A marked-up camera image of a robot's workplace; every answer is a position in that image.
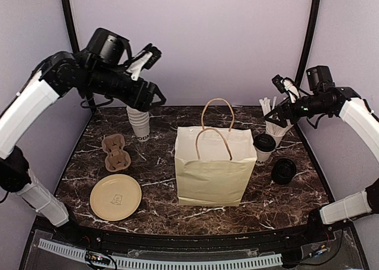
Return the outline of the cream paper bag with handles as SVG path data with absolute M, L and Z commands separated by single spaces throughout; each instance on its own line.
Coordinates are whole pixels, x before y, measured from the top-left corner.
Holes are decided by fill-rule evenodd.
M 178 127 L 175 176 L 180 205 L 236 207 L 258 159 L 250 129 Z

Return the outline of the brown cardboard cup carrier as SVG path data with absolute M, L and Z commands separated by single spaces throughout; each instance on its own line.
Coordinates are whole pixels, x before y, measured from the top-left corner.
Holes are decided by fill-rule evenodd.
M 126 143 L 122 134 L 112 134 L 102 140 L 102 149 L 107 154 L 104 162 L 107 171 L 118 172 L 131 165 L 131 158 L 124 150 Z

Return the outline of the black plastic cup lid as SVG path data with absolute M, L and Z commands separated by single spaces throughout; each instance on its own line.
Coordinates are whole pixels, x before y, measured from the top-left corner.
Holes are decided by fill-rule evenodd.
M 274 138 L 265 133 L 256 135 L 253 138 L 253 145 L 262 152 L 272 152 L 276 148 L 276 142 Z

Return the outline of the white paper coffee cup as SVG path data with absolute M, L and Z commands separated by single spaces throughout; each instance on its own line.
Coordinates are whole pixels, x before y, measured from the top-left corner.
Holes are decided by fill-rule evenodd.
M 266 151 L 258 149 L 257 147 L 255 148 L 255 150 L 256 150 L 256 155 L 257 155 L 256 165 L 257 166 L 265 165 L 271 156 L 272 150 L 266 152 Z

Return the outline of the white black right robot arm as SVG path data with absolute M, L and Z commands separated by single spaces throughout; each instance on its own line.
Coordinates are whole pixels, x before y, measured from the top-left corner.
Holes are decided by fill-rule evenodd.
M 365 146 L 378 159 L 378 117 L 370 108 L 367 100 L 348 86 L 337 86 L 328 66 L 318 65 L 307 69 L 306 76 L 310 92 L 300 95 L 302 90 L 290 78 L 276 75 L 272 83 L 287 97 L 277 104 L 264 118 L 276 126 L 287 128 L 296 124 L 301 118 L 337 117 L 347 125 L 348 139 L 339 147 L 354 143 L 348 148 L 350 153 L 357 153 Z M 310 213 L 311 223 L 302 230 L 302 237 L 314 243 L 324 235 L 325 226 L 340 221 L 355 220 L 378 213 L 378 182 L 348 195 L 333 203 L 324 205 Z

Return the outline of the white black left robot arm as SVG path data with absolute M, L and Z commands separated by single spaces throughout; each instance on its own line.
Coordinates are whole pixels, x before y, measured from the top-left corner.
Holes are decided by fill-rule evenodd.
M 83 230 L 64 203 L 36 178 L 17 144 L 42 114 L 73 89 L 81 97 L 102 95 L 108 102 L 117 99 L 144 113 L 163 105 L 166 98 L 157 84 L 141 76 L 161 55 L 152 44 L 133 54 L 128 39 L 97 28 L 81 51 L 60 51 L 41 61 L 1 113 L 1 188 L 17 194 L 60 227 L 60 234 L 71 244 L 83 240 Z

